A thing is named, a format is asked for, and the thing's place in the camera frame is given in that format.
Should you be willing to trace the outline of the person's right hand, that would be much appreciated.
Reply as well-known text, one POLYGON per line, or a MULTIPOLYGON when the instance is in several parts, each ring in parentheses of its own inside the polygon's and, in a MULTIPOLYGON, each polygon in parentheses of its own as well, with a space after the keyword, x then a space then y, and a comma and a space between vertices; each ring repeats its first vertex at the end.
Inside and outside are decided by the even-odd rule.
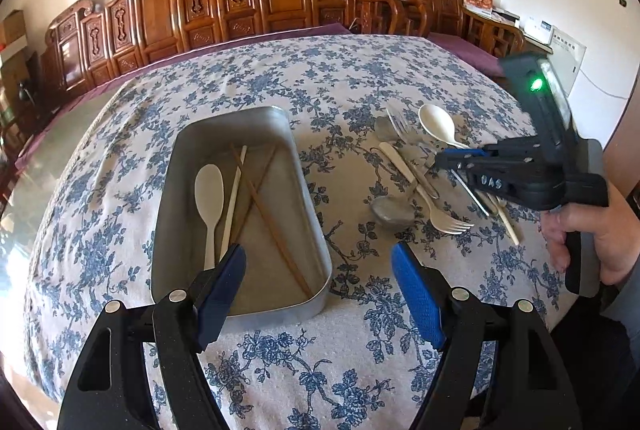
POLYGON ((566 235, 570 232, 593 236, 600 260, 600 280, 605 285, 623 284, 639 258, 639 219, 617 187, 608 183, 608 207, 569 203, 540 214, 541 233, 556 271, 570 265, 566 235))

